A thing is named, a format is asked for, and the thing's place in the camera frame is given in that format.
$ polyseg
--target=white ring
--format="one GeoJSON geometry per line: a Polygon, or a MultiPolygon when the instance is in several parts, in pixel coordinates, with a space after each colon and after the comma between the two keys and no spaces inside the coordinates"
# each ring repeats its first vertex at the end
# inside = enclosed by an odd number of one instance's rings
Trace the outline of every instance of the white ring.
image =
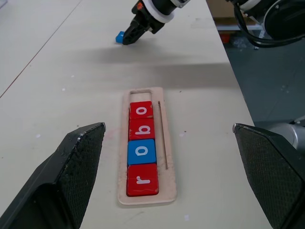
{"type": "Polygon", "coordinates": [[[256,6],[261,0],[249,0],[245,2],[243,5],[239,6],[242,11],[247,11],[256,6]]]}
{"type": "Polygon", "coordinates": [[[164,15],[164,14],[160,13],[157,10],[157,8],[154,6],[152,0],[143,0],[143,3],[145,5],[145,7],[147,8],[148,12],[153,16],[153,18],[155,18],[157,21],[159,21],[161,23],[168,23],[174,17],[173,12],[171,12],[170,15],[164,15]]]}

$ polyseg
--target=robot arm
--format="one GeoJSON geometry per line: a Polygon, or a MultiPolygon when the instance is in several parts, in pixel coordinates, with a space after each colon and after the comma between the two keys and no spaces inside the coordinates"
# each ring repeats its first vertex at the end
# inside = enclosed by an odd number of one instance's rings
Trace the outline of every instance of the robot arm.
{"type": "MultiPolygon", "coordinates": [[[[158,32],[174,18],[173,11],[190,0],[138,0],[132,8],[135,14],[126,32],[117,42],[135,43],[146,31],[158,32]]],[[[305,0],[226,0],[234,5],[234,14],[241,31],[251,44],[273,48],[305,38],[305,0]],[[261,39],[249,33],[242,12],[261,24],[271,39],[261,39]]]]}

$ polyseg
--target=gray floor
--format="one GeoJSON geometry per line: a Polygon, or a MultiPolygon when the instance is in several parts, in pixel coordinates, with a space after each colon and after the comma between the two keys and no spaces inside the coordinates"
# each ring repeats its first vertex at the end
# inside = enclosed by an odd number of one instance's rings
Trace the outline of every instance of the gray floor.
{"type": "Polygon", "coordinates": [[[305,115],[305,41],[272,49],[225,48],[256,126],[305,115]]]}

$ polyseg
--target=white table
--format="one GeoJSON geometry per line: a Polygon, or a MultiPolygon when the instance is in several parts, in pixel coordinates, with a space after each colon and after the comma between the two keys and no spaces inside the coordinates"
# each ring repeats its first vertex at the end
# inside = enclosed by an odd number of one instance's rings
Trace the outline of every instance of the white table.
{"type": "Polygon", "coordinates": [[[206,2],[192,0],[156,35],[122,47],[114,39],[134,4],[83,0],[0,99],[0,214],[68,132],[105,122],[82,228],[270,229],[232,133],[234,122],[252,120],[206,2]],[[165,91],[178,196],[169,205],[122,207],[122,95],[153,86],[165,91]]]}

